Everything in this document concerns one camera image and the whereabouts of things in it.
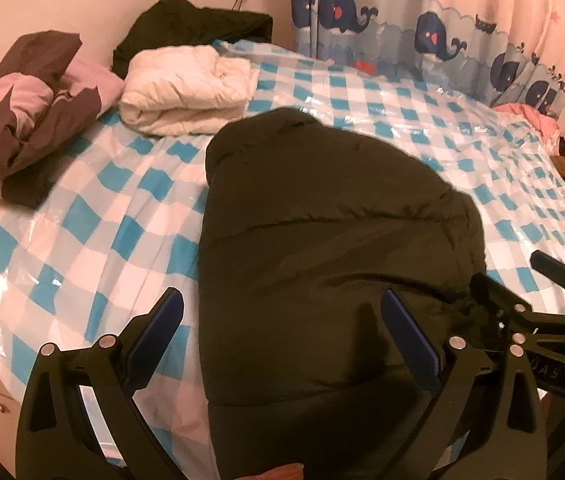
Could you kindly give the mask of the pink cloth at bed edge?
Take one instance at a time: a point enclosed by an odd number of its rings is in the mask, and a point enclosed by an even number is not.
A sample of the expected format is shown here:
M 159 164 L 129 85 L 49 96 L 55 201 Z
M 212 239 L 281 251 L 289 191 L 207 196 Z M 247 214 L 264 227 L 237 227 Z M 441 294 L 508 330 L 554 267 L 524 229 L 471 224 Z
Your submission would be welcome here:
M 495 106 L 494 110 L 497 113 L 514 114 L 524 118 L 540 134 L 540 140 L 545 145 L 559 141 L 558 122 L 541 114 L 535 107 L 523 103 L 506 103 Z

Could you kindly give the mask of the pink and brown quilt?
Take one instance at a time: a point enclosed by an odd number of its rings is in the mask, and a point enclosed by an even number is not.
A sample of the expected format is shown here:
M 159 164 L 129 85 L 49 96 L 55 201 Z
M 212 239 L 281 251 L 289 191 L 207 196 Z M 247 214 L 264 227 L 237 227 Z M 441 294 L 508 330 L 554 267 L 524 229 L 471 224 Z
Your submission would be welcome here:
M 70 144 L 116 103 L 123 81 L 77 57 L 74 32 L 20 37 L 0 61 L 0 200 L 36 208 Z

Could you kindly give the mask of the large black puffer jacket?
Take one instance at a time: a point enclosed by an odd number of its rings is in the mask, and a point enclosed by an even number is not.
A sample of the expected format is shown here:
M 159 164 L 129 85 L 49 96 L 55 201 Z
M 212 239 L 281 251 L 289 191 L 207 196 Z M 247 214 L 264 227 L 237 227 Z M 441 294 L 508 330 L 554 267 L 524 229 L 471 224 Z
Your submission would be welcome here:
M 220 475 L 378 478 L 430 400 L 381 296 L 434 314 L 465 302 L 486 268 L 473 199 L 292 108 L 225 126 L 205 170 L 199 348 Z

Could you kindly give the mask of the whale print curtain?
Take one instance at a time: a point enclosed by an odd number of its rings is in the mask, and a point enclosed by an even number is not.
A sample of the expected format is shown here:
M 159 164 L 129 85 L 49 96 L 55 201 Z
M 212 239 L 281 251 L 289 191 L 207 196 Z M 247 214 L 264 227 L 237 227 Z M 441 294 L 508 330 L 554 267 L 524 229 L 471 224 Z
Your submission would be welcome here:
M 565 109 L 565 0 L 290 0 L 299 53 L 487 105 Z

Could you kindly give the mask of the blue white checkered bed cover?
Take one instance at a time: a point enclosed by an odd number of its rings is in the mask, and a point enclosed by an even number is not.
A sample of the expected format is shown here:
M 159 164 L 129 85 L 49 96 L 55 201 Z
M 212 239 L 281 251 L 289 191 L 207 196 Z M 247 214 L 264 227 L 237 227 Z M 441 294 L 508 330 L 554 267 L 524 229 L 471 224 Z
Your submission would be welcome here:
M 394 144 L 468 193 L 484 224 L 488 274 L 536 310 L 565 313 L 565 292 L 529 265 L 537 249 L 565 261 L 565 182 L 522 118 L 435 84 L 372 77 L 270 44 L 220 52 L 258 70 L 250 114 L 303 110 Z M 119 333 L 176 287 L 184 322 L 136 402 L 192 479 L 217 475 L 197 326 L 208 144 L 143 136 L 108 113 L 71 148 L 40 208 L 0 202 L 0 381 L 10 396 L 24 396 L 46 342 L 75 349 Z

